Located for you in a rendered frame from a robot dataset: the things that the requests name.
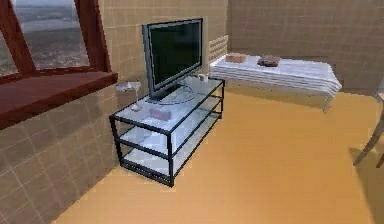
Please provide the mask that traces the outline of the black glass television stand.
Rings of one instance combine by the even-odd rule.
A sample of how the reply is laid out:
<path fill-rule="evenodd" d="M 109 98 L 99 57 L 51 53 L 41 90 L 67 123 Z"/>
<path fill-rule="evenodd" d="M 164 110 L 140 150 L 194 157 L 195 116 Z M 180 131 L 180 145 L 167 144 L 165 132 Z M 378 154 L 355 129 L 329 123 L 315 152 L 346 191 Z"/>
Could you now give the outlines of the black glass television stand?
<path fill-rule="evenodd" d="M 140 111 L 128 105 L 109 116 L 120 166 L 169 187 L 223 114 L 223 80 L 188 77 L 181 84 L 161 102 L 145 96 Z M 150 109 L 170 111 L 171 118 L 152 118 Z"/>

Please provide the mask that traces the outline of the black flat television set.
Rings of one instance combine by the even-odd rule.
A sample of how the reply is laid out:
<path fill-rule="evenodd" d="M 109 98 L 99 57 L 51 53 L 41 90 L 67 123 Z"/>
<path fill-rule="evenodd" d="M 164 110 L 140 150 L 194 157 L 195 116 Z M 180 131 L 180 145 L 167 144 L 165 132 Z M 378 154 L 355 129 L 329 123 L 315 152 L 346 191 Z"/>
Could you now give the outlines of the black flat television set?
<path fill-rule="evenodd" d="M 149 101 L 158 103 L 202 68 L 203 19 L 144 24 L 142 37 Z"/>

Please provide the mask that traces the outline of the grey desk lamp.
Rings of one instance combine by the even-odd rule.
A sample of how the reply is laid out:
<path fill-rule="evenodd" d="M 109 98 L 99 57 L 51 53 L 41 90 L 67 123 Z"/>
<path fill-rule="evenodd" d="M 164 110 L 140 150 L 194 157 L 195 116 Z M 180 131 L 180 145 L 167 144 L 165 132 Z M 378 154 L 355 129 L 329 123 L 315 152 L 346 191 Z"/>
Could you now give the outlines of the grey desk lamp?
<path fill-rule="evenodd" d="M 139 90 L 141 88 L 142 84 L 140 81 L 126 81 L 120 84 L 117 84 L 115 87 L 116 91 L 120 92 L 127 92 L 127 91 L 134 91 L 135 92 L 135 102 L 130 106 L 130 109 L 133 112 L 138 112 L 141 110 L 141 105 L 139 104 Z"/>

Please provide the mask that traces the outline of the orange brown pillow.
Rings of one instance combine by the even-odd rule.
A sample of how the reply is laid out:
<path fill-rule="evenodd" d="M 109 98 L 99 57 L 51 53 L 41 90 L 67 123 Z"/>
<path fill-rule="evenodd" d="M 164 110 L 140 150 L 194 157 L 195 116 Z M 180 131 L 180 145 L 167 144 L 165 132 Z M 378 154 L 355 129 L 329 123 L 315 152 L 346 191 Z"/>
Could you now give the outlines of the orange brown pillow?
<path fill-rule="evenodd" d="M 228 53 L 225 57 L 226 62 L 242 63 L 246 60 L 247 55 L 241 53 Z"/>

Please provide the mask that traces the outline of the dark brown cushion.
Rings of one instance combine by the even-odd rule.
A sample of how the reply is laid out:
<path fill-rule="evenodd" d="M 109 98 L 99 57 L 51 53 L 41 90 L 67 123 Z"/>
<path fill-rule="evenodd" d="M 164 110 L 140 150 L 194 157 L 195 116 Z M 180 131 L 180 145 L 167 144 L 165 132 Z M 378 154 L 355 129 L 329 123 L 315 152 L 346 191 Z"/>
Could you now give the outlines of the dark brown cushion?
<path fill-rule="evenodd" d="M 272 55 L 264 55 L 258 59 L 257 64 L 264 67 L 277 67 L 281 58 Z"/>

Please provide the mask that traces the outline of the white low bed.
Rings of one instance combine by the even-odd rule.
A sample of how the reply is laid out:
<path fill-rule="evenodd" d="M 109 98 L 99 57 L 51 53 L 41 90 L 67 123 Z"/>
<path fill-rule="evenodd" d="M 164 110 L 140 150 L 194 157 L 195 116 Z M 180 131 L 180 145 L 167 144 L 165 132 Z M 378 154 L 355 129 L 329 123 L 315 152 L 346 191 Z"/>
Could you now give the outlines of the white low bed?
<path fill-rule="evenodd" d="M 342 88 L 328 63 L 280 59 L 277 67 L 264 67 L 258 64 L 260 59 L 260 56 L 246 55 L 243 62 L 235 63 L 227 61 L 224 55 L 209 64 L 209 76 L 257 83 L 261 88 L 292 89 L 305 95 L 326 96 L 324 112 Z"/>

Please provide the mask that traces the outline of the red framed window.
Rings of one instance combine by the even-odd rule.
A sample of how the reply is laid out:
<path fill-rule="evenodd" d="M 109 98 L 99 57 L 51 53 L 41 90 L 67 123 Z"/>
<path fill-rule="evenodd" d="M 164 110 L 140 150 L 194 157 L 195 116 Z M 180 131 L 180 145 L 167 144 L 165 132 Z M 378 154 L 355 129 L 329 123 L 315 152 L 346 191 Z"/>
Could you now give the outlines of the red framed window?
<path fill-rule="evenodd" d="M 98 0 L 0 0 L 0 130 L 117 77 Z"/>

